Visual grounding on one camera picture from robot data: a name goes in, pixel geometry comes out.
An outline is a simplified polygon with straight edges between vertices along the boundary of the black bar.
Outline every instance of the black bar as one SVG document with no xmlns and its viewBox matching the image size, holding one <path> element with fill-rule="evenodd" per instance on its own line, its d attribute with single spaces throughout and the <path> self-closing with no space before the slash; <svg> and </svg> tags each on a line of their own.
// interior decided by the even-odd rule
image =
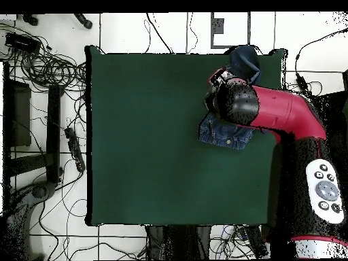
<svg viewBox="0 0 348 261">
<path fill-rule="evenodd" d="M 53 163 L 47 165 L 47 181 L 58 183 L 60 166 L 60 94 L 59 85 L 51 85 L 48 89 L 47 139 L 46 151 L 52 154 Z"/>
<path fill-rule="evenodd" d="M 43 153 L 43 156 L 42 154 L 38 154 L 11 159 L 8 174 L 10 177 L 13 177 L 45 167 L 46 163 L 47 165 L 53 165 L 55 156 L 55 154 Z"/>
<path fill-rule="evenodd" d="M 10 64 L 8 62 L 2 62 L 3 65 L 3 209 L 10 208 L 11 199 L 11 179 L 10 179 L 10 167 L 11 164 L 11 144 L 12 135 L 14 134 L 14 87 L 12 86 L 10 79 Z"/>
<path fill-rule="evenodd" d="M 31 89 L 29 84 L 15 80 L 10 81 L 14 87 L 14 119 L 16 120 L 13 121 L 14 133 L 12 135 L 11 147 L 30 146 L 31 134 L 27 128 L 30 127 Z"/>
<path fill-rule="evenodd" d="M 348 70 L 342 73 L 343 76 L 343 85 L 345 87 L 345 91 L 348 91 Z"/>
</svg>

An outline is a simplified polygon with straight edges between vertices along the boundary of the white floor tile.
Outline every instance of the white floor tile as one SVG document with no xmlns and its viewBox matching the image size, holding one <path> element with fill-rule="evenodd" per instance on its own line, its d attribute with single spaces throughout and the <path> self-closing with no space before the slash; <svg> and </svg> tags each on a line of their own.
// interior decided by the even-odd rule
<svg viewBox="0 0 348 261">
<path fill-rule="evenodd" d="M 99 250 L 100 260 L 131 260 L 130 257 L 134 258 L 141 250 L 145 247 L 146 239 L 120 239 L 120 238 L 100 238 L 101 243 L 107 243 L 112 248 L 118 249 L 120 251 L 115 251 L 107 245 L 102 244 Z"/>
<path fill-rule="evenodd" d="M 185 53 L 186 13 L 149 13 L 164 42 L 174 53 Z M 103 13 L 101 48 L 105 53 L 144 53 L 149 46 L 149 22 L 146 13 Z M 150 25 L 149 53 L 169 53 Z"/>
<path fill-rule="evenodd" d="M 263 54 L 268 54 L 273 49 L 274 28 L 274 12 L 252 12 L 250 44 L 258 46 Z"/>
<path fill-rule="evenodd" d="M 334 12 L 277 12 L 276 48 L 288 49 L 287 70 L 295 70 L 295 58 L 301 47 L 344 29 L 347 22 Z M 348 33 L 338 34 L 303 48 L 297 70 L 345 71 Z"/>
<path fill-rule="evenodd" d="M 312 82 L 311 86 L 314 95 L 318 95 L 320 93 L 321 86 L 322 92 L 320 93 L 320 95 L 344 91 L 345 89 L 343 86 L 342 73 L 301 72 L 300 74 L 304 77 L 307 83 Z M 286 82 L 289 84 L 296 84 L 296 74 L 294 72 L 287 72 Z"/>
<path fill-rule="evenodd" d="M 106 224 L 100 227 L 100 235 L 146 237 L 146 231 L 140 225 Z"/>
<path fill-rule="evenodd" d="M 97 238 L 92 237 L 69 237 L 69 244 L 65 237 L 59 237 L 58 247 L 54 251 L 51 257 L 51 261 L 93 261 L 98 260 L 97 248 L 91 248 L 98 244 Z M 48 259 L 56 246 L 56 239 L 54 237 L 39 237 L 30 236 L 31 250 L 33 255 L 44 254 L 45 260 Z"/>
</svg>

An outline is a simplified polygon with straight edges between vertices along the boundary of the floor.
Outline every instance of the floor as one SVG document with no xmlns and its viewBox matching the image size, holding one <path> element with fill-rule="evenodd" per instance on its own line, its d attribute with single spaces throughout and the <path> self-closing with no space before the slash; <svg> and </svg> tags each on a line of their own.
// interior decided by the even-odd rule
<svg viewBox="0 0 348 261">
<path fill-rule="evenodd" d="M 77 64 L 85 61 L 84 46 L 96 45 L 106 52 L 127 53 L 168 53 L 156 32 L 151 27 L 149 37 L 149 22 L 145 13 L 138 14 L 85 14 L 87 19 L 93 22 L 91 30 L 85 29 L 73 14 L 42 14 L 38 15 L 39 25 L 32 27 L 21 19 L 16 22 L 2 22 L 20 29 L 24 29 L 32 35 L 44 37 L 52 48 L 51 53 L 69 56 Z M 150 19 L 157 27 L 158 32 L 167 45 L 176 53 L 222 53 L 225 50 L 211 49 L 210 22 L 211 14 L 199 12 L 188 14 L 185 12 L 169 14 L 149 14 Z M 224 18 L 224 34 L 216 35 L 214 45 L 232 46 L 247 43 L 247 13 L 216 12 L 215 18 Z M 188 20 L 188 35 L 186 37 L 186 22 Z M 331 32 L 344 29 L 348 25 L 346 16 L 338 12 L 252 12 L 251 13 L 251 38 L 250 43 L 268 53 L 273 48 L 285 48 L 288 50 L 286 63 L 286 81 L 293 84 L 295 80 L 295 57 L 299 49 L 310 41 L 319 39 Z M 0 31 L 0 49 L 3 48 L 5 31 Z M 319 94 L 322 84 L 322 94 L 343 90 L 341 72 L 348 69 L 347 51 L 348 39 L 346 34 L 338 34 L 323 41 L 311 44 L 303 49 L 298 60 L 297 70 L 301 71 L 307 82 L 312 82 L 313 93 Z M 21 71 L 16 68 L 16 77 L 21 77 Z M 72 98 L 78 98 L 80 93 L 69 93 Z M 47 109 L 47 96 L 43 93 L 34 92 L 31 99 L 31 130 L 36 136 L 42 150 L 46 149 L 46 128 L 39 119 L 44 122 Z M 61 123 L 67 125 L 69 119 L 76 115 L 73 100 L 67 95 L 62 97 Z M 81 137 L 81 149 L 86 151 L 86 127 L 83 123 L 76 126 L 77 135 Z M 60 139 L 61 156 L 60 163 L 63 165 L 71 159 L 65 136 Z M 38 153 L 35 142 L 30 147 L 17 147 L 12 157 L 22 157 L 32 153 Z M 11 179 L 13 187 L 21 188 L 31 183 L 44 169 L 25 173 Z M 65 183 L 73 181 L 78 176 L 73 161 L 65 167 Z M 84 223 L 86 213 L 86 177 L 75 182 L 74 185 L 63 188 L 56 193 L 47 203 L 43 214 L 42 224 L 53 234 L 58 235 L 59 243 L 52 259 L 67 260 L 62 254 L 63 246 L 69 239 L 69 257 L 72 260 L 116 260 L 124 256 L 122 252 L 116 252 L 115 247 L 128 253 L 138 253 L 145 245 L 146 233 L 141 226 L 103 225 L 100 227 L 87 227 Z M 66 206 L 61 202 L 62 195 L 65 197 Z M 46 259 L 56 245 L 56 239 L 41 229 L 38 225 L 38 217 L 42 205 L 38 205 L 31 217 L 31 247 L 35 253 L 44 253 Z M 214 226 L 211 237 L 222 235 L 222 225 Z M 219 241 L 213 241 L 212 246 L 217 247 Z"/>
</svg>

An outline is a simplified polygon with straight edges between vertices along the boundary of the green mat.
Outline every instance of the green mat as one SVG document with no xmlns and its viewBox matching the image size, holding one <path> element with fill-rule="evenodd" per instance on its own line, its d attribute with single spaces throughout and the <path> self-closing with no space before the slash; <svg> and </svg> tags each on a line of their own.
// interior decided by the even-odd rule
<svg viewBox="0 0 348 261">
<path fill-rule="evenodd" d="M 274 137 L 256 131 L 245 150 L 197 140 L 207 79 L 228 55 L 89 50 L 91 225 L 266 221 Z M 284 53 L 260 56 L 260 86 L 281 87 Z"/>
</svg>

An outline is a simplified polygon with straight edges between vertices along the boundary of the cable bundle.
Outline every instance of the cable bundle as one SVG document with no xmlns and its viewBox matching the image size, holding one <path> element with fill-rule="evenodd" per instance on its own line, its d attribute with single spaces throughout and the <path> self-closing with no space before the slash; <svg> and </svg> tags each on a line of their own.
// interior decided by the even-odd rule
<svg viewBox="0 0 348 261">
<path fill-rule="evenodd" d="M 41 43 L 39 54 L 31 54 L 13 48 L 9 48 L 7 53 L 0 52 L 0 55 L 5 60 L 14 61 L 14 66 L 10 72 L 11 75 L 15 75 L 15 67 L 20 67 L 25 77 L 15 76 L 24 81 L 32 82 L 34 87 L 40 92 L 45 91 L 39 89 L 36 85 L 48 88 L 49 85 L 58 84 L 68 91 L 79 91 L 81 87 L 84 87 L 86 83 L 86 63 L 77 65 L 71 57 L 62 54 L 51 54 L 51 47 L 45 38 L 33 36 L 17 27 L 0 24 L 0 30 L 12 33 L 9 29 L 15 29 L 16 32 L 20 31 L 22 36 Z"/>
<path fill-rule="evenodd" d="M 232 227 L 231 232 L 226 232 L 227 227 Z M 209 245 L 209 249 L 213 254 L 215 254 L 215 259 L 219 260 L 221 259 L 222 254 L 225 255 L 225 259 L 239 259 L 239 258 L 247 258 L 248 260 L 254 256 L 252 253 L 250 244 L 246 241 L 247 237 L 244 231 L 243 226 L 237 226 L 237 225 L 227 225 L 224 226 L 224 229 L 222 231 L 222 235 L 220 237 L 213 237 L 210 239 L 210 243 L 213 240 L 219 240 L 220 244 L 214 251 Z M 241 247 L 247 247 L 248 252 L 244 252 Z M 240 256 L 233 256 L 233 252 L 239 250 L 242 255 Z"/>
</svg>

